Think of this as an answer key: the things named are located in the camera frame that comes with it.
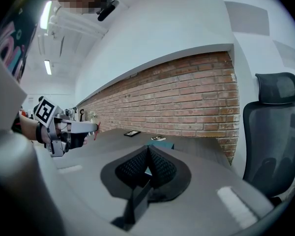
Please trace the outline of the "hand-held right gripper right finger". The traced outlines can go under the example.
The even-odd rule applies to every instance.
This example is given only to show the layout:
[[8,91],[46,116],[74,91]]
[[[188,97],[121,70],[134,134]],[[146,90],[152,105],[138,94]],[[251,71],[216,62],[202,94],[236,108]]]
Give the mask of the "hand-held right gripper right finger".
[[150,204],[130,230],[131,235],[231,236],[241,231],[218,195],[223,187],[232,189],[259,219],[273,210],[268,198],[232,170],[177,150],[164,151],[189,167],[190,184],[176,199]]

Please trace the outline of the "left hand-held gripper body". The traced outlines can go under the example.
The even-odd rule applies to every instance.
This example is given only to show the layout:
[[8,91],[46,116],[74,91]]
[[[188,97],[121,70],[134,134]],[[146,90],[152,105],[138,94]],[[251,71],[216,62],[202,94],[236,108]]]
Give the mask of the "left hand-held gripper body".
[[[44,145],[52,157],[62,157],[71,149],[84,145],[87,133],[73,134],[70,132],[71,122],[75,121],[76,108],[62,110],[46,97],[41,97],[34,109],[34,119],[37,121],[36,139]],[[41,128],[45,126],[51,142],[43,143]]]

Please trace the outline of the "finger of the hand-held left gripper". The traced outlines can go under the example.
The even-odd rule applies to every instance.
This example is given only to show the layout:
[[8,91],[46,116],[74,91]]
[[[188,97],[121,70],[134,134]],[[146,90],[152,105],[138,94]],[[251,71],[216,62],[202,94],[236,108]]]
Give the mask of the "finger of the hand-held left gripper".
[[70,132],[73,134],[80,134],[80,133],[91,133],[98,130],[98,124],[82,121],[77,122],[73,121],[71,122],[71,129]]

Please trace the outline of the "person's left hand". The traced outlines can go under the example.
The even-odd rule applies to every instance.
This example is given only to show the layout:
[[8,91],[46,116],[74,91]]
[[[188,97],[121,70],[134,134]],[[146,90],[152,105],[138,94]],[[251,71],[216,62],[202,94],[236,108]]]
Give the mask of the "person's left hand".
[[41,128],[41,139],[45,144],[49,144],[51,142],[48,131],[45,126]]

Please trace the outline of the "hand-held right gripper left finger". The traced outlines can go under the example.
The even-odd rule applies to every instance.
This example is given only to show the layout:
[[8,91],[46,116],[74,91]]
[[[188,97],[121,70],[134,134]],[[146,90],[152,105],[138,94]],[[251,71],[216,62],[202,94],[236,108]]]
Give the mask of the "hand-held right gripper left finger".
[[53,157],[52,166],[88,208],[110,222],[123,212],[126,200],[109,193],[101,181],[101,170],[106,164],[141,147],[86,145],[70,150],[63,157]]

